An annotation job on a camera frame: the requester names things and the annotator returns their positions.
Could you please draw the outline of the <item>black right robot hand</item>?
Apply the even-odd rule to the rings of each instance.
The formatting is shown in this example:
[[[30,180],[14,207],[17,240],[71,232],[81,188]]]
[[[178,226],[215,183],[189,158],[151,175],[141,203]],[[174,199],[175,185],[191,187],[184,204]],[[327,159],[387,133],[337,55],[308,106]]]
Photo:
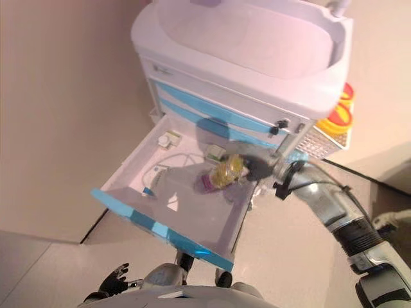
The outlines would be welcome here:
[[[248,169],[246,179],[250,182],[273,176],[275,165],[281,160],[272,149],[255,144],[241,143],[237,147],[237,153],[245,162]]]

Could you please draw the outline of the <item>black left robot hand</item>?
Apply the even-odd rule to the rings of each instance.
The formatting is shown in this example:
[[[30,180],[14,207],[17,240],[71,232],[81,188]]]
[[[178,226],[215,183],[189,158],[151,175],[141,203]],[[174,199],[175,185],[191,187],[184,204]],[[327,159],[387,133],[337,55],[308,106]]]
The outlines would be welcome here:
[[[130,288],[140,287],[141,279],[127,280],[129,263],[124,263],[113,270],[101,283],[98,291],[108,296],[118,295]]]

